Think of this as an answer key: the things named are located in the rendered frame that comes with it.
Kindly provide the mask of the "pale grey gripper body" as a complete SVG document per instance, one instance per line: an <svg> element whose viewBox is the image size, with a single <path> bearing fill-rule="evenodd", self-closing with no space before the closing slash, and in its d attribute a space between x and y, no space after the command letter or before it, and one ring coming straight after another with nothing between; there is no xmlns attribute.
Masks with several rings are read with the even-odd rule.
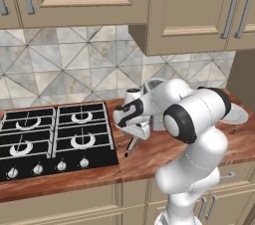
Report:
<svg viewBox="0 0 255 225"><path fill-rule="evenodd" d="M137 124L130 124L125 127L122 127L122 131L129 133L133 136L137 136L143 140L146 140L150 136L150 126L149 122L141 122Z"/></svg>

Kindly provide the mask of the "white plate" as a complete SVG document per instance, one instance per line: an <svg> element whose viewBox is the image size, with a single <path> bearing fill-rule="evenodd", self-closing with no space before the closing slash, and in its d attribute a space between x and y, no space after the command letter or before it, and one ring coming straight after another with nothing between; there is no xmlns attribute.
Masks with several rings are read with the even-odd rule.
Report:
<svg viewBox="0 0 255 225"><path fill-rule="evenodd" d="M221 120L228 124L242 124L249 119L249 114L245 109L236 104L231 104L230 112Z"/></svg>

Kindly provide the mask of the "beige narrow base cupboard front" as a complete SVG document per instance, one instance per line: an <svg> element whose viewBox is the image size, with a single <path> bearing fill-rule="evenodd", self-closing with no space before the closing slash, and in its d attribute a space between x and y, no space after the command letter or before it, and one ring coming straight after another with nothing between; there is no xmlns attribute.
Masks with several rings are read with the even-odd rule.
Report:
<svg viewBox="0 0 255 225"><path fill-rule="evenodd" d="M123 184L123 225L143 225L146 180Z"/></svg>

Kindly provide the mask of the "black gas hob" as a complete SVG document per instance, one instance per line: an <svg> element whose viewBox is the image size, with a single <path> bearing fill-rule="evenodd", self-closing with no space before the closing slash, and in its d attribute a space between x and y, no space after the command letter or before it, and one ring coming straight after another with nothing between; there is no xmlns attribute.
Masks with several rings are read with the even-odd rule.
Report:
<svg viewBox="0 0 255 225"><path fill-rule="evenodd" d="M80 166L85 157L90 164ZM67 164L59 171L60 161ZM117 165L104 103L5 112L0 118L0 182ZM33 168L41 164L43 172ZM9 178L12 167L16 178Z"/></svg>

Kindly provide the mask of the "beige base cupboard door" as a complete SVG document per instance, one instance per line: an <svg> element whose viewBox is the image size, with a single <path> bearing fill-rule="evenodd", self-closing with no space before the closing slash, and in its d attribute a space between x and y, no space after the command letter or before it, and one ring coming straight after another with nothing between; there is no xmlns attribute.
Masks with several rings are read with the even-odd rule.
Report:
<svg viewBox="0 0 255 225"><path fill-rule="evenodd" d="M208 201L208 194L205 194L202 197L206 197L207 201ZM204 213L200 220L197 218L200 207L201 207L202 197L200 197L195 202L195 206L193 208L193 213L196 218L196 225L205 225L206 224L206 219L204 218ZM148 203L147 207L146 207L146 217L144 218L144 225L154 225L154 221L160 215L160 213L164 210L165 206L166 206L166 201Z"/></svg>
<svg viewBox="0 0 255 225"><path fill-rule="evenodd" d="M211 191L208 196L205 215L209 212L212 204L212 195L217 195L215 208L210 220L206 220L205 225L237 225L243 210L252 196L252 190L223 190Z"/></svg>

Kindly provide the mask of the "beige wide drawer front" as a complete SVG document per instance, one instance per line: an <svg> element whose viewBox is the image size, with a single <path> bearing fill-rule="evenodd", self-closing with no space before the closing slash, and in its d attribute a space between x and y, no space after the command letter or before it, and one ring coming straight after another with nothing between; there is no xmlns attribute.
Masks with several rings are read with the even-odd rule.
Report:
<svg viewBox="0 0 255 225"><path fill-rule="evenodd" d="M119 184L0 203L0 224L123 204Z"/></svg>

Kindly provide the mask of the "brown tall cabinet panel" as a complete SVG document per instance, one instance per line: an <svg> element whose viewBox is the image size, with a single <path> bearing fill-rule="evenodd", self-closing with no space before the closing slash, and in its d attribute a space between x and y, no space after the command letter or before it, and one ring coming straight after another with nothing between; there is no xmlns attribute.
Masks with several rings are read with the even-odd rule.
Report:
<svg viewBox="0 0 255 225"><path fill-rule="evenodd" d="M226 89L255 113L255 50L236 52Z"/></svg>

